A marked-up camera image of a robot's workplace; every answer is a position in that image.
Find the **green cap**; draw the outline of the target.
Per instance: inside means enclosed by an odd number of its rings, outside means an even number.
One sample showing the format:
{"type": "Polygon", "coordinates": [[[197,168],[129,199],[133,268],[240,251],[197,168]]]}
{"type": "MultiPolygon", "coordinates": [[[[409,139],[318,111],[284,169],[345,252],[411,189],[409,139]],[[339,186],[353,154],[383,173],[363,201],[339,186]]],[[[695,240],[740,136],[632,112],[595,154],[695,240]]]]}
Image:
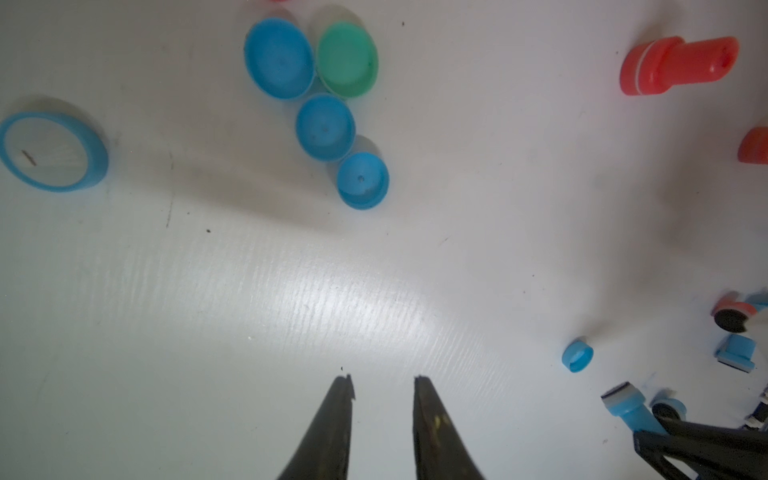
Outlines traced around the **green cap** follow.
{"type": "Polygon", "coordinates": [[[357,98],[376,83],[378,51],[363,27],[338,21],[324,31],[318,42],[316,67],[321,82],[331,93],[344,99],[357,98]]]}

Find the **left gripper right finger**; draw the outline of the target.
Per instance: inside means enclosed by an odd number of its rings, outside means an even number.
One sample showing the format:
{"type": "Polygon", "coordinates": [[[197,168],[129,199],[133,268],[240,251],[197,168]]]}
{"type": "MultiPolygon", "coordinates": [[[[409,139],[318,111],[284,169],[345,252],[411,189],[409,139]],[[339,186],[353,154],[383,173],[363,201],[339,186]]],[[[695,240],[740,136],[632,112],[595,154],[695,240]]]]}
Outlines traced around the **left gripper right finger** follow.
{"type": "Polygon", "coordinates": [[[429,377],[414,379],[416,478],[483,479],[429,377]]]}

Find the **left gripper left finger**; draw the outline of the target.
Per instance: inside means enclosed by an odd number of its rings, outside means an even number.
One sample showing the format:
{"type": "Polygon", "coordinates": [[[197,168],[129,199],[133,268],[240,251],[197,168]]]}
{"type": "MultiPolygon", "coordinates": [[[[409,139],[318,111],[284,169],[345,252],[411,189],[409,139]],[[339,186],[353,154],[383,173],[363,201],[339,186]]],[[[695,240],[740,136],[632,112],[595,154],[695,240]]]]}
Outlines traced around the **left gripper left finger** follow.
{"type": "Polygon", "coordinates": [[[354,400],[351,376],[336,377],[280,480],[347,478],[354,400]]]}

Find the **blue stamp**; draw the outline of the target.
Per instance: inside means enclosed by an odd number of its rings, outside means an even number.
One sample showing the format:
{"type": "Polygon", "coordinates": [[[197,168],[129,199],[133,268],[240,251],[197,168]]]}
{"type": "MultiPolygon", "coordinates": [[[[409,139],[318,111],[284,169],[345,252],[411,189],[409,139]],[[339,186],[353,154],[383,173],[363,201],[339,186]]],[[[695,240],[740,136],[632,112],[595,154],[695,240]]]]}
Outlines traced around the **blue stamp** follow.
{"type": "Polygon", "coordinates": [[[601,400],[609,413],[620,418],[631,431],[668,434],[645,405],[644,395],[630,382],[623,382],[608,390],[601,395],[601,400]]]}
{"type": "Polygon", "coordinates": [[[762,290],[750,294],[745,298],[745,302],[753,306],[757,312],[765,310],[768,308],[768,292],[766,290],[762,290]]]}
{"type": "Polygon", "coordinates": [[[721,364],[750,373],[755,368],[755,364],[752,361],[755,348],[756,343],[751,338],[739,334],[730,334],[717,349],[715,358],[721,364]]]}
{"type": "Polygon", "coordinates": [[[685,421],[687,416],[685,404],[667,391],[659,392],[652,399],[650,409],[654,416],[660,418],[685,421]]]}

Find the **blue stamp front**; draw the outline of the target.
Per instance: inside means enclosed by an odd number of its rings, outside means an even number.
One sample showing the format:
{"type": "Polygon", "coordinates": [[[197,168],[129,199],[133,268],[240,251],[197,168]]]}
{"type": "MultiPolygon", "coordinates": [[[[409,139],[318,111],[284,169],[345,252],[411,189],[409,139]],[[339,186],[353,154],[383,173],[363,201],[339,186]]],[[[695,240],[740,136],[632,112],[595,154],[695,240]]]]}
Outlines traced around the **blue stamp front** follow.
{"type": "Polygon", "coordinates": [[[685,421],[687,416],[685,404],[667,391],[659,392],[652,399],[650,409],[654,416],[660,418],[685,421]]]}

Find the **handheld label device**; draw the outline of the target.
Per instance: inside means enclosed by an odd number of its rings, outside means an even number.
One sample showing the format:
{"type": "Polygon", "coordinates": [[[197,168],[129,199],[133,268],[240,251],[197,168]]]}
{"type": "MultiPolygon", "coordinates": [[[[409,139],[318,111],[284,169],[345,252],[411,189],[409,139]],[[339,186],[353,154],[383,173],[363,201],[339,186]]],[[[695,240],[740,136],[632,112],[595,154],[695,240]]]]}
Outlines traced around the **handheld label device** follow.
{"type": "Polygon", "coordinates": [[[750,431],[767,431],[767,418],[768,418],[768,389],[765,389],[759,397],[759,403],[753,413],[745,419],[745,423],[742,426],[745,430],[750,431]]]}

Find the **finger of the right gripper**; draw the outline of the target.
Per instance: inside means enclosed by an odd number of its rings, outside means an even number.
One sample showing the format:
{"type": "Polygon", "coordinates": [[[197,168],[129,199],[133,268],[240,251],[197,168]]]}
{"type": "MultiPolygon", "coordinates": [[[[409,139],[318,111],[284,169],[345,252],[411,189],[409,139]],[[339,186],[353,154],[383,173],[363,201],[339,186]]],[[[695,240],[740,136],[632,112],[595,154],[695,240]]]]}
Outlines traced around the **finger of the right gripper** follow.
{"type": "Polygon", "coordinates": [[[767,433],[696,424],[671,418],[658,422],[672,436],[726,447],[766,447],[767,433]]]}
{"type": "Polygon", "coordinates": [[[704,436],[673,436],[638,431],[636,453],[664,479],[687,479],[670,462],[689,466],[698,479],[766,479],[767,435],[759,432],[720,432],[704,436]]]}

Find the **large blue cap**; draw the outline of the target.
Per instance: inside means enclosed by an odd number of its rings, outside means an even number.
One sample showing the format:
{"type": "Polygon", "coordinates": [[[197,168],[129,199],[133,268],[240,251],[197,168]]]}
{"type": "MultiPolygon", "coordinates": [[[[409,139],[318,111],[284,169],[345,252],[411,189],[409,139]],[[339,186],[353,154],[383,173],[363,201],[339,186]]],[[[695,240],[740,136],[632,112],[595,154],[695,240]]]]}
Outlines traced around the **large blue cap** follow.
{"type": "Polygon", "coordinates": [[[244,62],[257,87],[278,100],[300,98],[315,79],[308,38],[293,22],[279,17],[252,26],[244,42],[244,62]]]}

